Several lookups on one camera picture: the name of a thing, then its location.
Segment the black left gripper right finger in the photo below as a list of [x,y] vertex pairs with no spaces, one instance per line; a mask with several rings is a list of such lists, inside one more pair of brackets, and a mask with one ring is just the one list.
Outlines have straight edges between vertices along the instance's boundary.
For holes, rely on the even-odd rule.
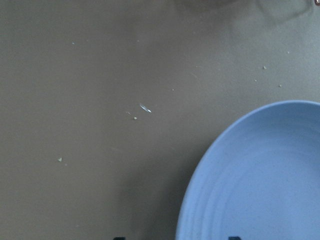
[[239,236],[229,236],[228,240],[241,240]]

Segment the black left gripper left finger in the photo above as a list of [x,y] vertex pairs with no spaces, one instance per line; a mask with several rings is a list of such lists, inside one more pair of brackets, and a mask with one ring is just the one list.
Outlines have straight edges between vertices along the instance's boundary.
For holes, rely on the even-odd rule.
[[113,238],[113,240],[125,240],[125,237],[121,236],[121,237],[115,237]]

